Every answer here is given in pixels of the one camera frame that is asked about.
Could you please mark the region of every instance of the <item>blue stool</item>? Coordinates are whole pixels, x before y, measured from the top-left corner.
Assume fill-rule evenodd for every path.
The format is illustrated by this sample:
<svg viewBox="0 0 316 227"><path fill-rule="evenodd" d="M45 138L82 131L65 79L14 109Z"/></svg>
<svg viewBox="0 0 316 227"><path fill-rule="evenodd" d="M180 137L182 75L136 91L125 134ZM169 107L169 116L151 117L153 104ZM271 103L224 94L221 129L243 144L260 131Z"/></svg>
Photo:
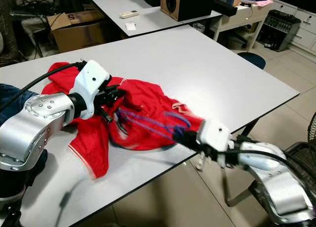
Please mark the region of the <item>blue stool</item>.
<svg viewBox="0 0 316 227"><path fill-rule="evenodd" d="M255 53L242 52L238 53L238 55L262 70L266 66L266 61Z"/></svg>

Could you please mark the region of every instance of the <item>wooden speaker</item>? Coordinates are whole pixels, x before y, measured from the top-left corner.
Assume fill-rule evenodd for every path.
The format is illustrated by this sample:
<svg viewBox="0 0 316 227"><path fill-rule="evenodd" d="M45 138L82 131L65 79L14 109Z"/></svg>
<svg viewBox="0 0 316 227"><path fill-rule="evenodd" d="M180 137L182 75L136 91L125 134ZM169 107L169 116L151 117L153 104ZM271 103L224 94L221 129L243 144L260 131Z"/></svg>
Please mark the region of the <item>wooden speaker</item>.
<svg viewBox="0 0 316 227"><path fill-rule="evenodd" d="M214 0L160 0L160 9L176 21L210 15Z"/></svg>

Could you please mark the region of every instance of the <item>cardboard box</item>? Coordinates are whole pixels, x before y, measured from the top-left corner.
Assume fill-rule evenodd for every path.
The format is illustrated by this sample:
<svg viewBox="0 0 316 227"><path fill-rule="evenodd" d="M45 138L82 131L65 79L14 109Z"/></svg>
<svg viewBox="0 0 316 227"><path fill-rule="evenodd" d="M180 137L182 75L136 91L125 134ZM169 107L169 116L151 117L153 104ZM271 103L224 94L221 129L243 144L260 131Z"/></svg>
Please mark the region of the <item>cardboard box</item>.
<svg viewBox="0 0 316 227"><path fill-rule="evenodd" d="M117 29L99 10L49 16L48 22L62 53L117 39Z"/></svg>

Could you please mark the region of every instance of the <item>white table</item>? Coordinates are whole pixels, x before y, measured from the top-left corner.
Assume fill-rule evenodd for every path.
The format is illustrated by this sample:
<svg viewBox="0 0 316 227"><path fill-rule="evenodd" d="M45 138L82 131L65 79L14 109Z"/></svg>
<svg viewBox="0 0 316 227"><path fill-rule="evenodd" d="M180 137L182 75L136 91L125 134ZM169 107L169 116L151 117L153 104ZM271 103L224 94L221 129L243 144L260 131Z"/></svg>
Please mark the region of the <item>white table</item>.
<svg viewBox="0 0 316 227"><path fill-rule="evenodd" d="M190 26L40 58L0 69L0 82L22 87L54 62L94 59L113 76L162 86L165 94L203 117L214 116L234 132L298 95ZM32 89L40 93L44 80ZM21 223L54 226L65 192L73 190L59 227L72 225L169 171L194 153L181 145L166 151L129 151L110 146L108 173L96 181L67 149L76 136L69 128L47 145L45 170L24 196Z"/></svg>
<svg viewBox="0 0 316 227"><path fill-rule="evenodd" d="M200 20L210 19L222 14L212 11L210 15L194 18L182 22L173 20L160 10L160 6L152 7L144 0L93 0L94 3L124 31L127 36L138 36L142 34L161 31L168 28L178 27L185 24L197 22ZM137 10L138 16L127 19L119 17L120 13ZM135 31L128 31L126 23L134 22L136 24Z"/></svg>

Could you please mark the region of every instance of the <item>remote control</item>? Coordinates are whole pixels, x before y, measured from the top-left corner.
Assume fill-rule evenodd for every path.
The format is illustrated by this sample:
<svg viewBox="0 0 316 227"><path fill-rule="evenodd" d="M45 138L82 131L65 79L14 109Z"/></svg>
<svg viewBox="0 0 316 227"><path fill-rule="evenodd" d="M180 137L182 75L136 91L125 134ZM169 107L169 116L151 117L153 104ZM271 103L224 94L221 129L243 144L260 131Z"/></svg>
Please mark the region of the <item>remote control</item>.
<svg viewBox="0 0 316 227"><path fill-rule="evenodd" d="M123 12L119 16L120 16L120 18L128 18L128 17L132 17L132 16L137 16L138 14L139 14L138 11L133 10L133 11Z"/></svg>

